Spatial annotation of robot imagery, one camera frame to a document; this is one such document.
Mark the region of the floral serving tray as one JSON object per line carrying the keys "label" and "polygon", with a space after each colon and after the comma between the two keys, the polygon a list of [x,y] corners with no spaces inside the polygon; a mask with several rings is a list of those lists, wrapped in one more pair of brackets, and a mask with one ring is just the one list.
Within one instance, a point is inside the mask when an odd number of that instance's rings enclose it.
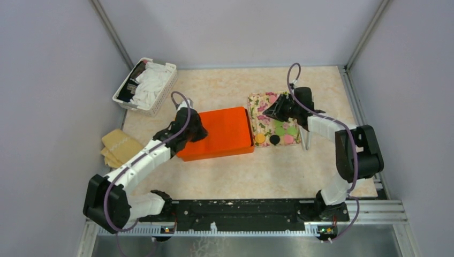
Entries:
{"label": "floral serving tray", "polygon": [[[249,94],[247,98],[247,108],[248,108],[248,116],[250,118],[250,125],[253,133],[253,140],[254,136],[257,133],[263,133],[266,136],[266,141],[262,144],[257,144],[254,140],[254,145],[256,147],[271,147],[274,146],[270,143],[269,137],[271,135],[275,134],[275,126],[274,126],[274,119],[266,117],[265,115],[262,114],[263,111],[268,109],[272,104],[269,103],[269,96],[270,95],[276,95],[279,97],[279,95],[282,92],[264,92],[264,93],[252,93]],[[294,119],[289,119],[288,122],[283,122],[282,128],[285,130],[288,127],[297,127],[299,129],[298,124]],[[294,137],[294,143],[291,145],[297,145],[301,143],[301,137],[300,133],[298,133],[297,137]],[[281,137],[281,141],[278,145],[276,146],[290,146],[290,145],[285,145],[283,141],[283,136]]]}

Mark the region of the orange box lid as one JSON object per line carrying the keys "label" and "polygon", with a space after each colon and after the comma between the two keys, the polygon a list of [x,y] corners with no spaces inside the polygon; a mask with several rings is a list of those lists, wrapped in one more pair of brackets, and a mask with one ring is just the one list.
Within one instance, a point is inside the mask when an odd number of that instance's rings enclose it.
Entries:
{"label": "orange box lid", "polygon": [[234,107],[228,109],[200,113],[202,124],[208,131],[209,138],[250,139],[251,126],[246,108]]}

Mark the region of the metal tongs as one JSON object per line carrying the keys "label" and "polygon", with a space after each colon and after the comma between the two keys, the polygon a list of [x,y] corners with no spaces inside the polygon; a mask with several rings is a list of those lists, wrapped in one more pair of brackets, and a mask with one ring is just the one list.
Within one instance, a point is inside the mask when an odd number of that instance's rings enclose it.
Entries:
{"label": "metal tongs", "polygon": [[299,133],[301,137],[301,145],[304,150],[309,150],[311,147],[312,133],[304,129],[302,126],[299,126]]}

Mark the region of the orange cookie box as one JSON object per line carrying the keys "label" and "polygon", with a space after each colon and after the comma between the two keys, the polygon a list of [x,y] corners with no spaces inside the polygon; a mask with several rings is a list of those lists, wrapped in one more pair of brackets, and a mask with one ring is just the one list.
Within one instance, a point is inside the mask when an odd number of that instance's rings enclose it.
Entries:
{"label": "orange cookie box", "polygon": [[209,158],[249,154],[254,151],[250,139],[205,138],[198,142],[189,142],[186,147],[176,154],[185,162]]}

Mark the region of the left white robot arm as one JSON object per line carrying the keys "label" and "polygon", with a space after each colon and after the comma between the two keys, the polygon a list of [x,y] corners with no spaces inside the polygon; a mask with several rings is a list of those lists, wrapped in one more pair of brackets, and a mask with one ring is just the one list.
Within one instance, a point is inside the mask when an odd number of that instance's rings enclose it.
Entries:
{"label": "left white robot arm", "polygon": [[172,208],[157,190],[132,195],[134,189],[161,164],[185,149],[189,142],[204,139],[208,132],[191,99],[176,105],[176,116],[158,131],[129,161],[108,174],[94,175],[88,182],[82,213],[109,233],[128,231],[129,222],[153,215],[166,221]]}

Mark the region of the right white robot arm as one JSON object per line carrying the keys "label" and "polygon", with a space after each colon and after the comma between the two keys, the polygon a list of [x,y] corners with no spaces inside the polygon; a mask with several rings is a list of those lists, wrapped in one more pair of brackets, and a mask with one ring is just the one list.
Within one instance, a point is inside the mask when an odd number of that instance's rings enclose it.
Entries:
{"label": "right white robot arm", "polygon": [[263,115],[280,122],[294,119],[308,133],[316,133],[334,143],[337,175],[317,193],[320,202],[314,206],[315,216],[322,221],[335,215],[335,205],[344,202],[358,182],[384,169],[374,129],[370,125],[348,125],[316,110],[308,87],[281,94]]}

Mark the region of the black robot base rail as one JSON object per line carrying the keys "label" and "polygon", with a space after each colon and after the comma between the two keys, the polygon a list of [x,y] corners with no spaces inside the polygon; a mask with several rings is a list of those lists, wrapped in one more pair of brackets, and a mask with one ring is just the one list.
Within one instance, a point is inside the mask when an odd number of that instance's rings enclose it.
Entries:
{"label": "black robot base rail", "polygon": [[350,220],[345,203],[326,207],[315,199],[174,200],[158,215],[140,222],[168,222],[178,232],[208,231],[212,224],[222,232],[302,231],[308,222]]}

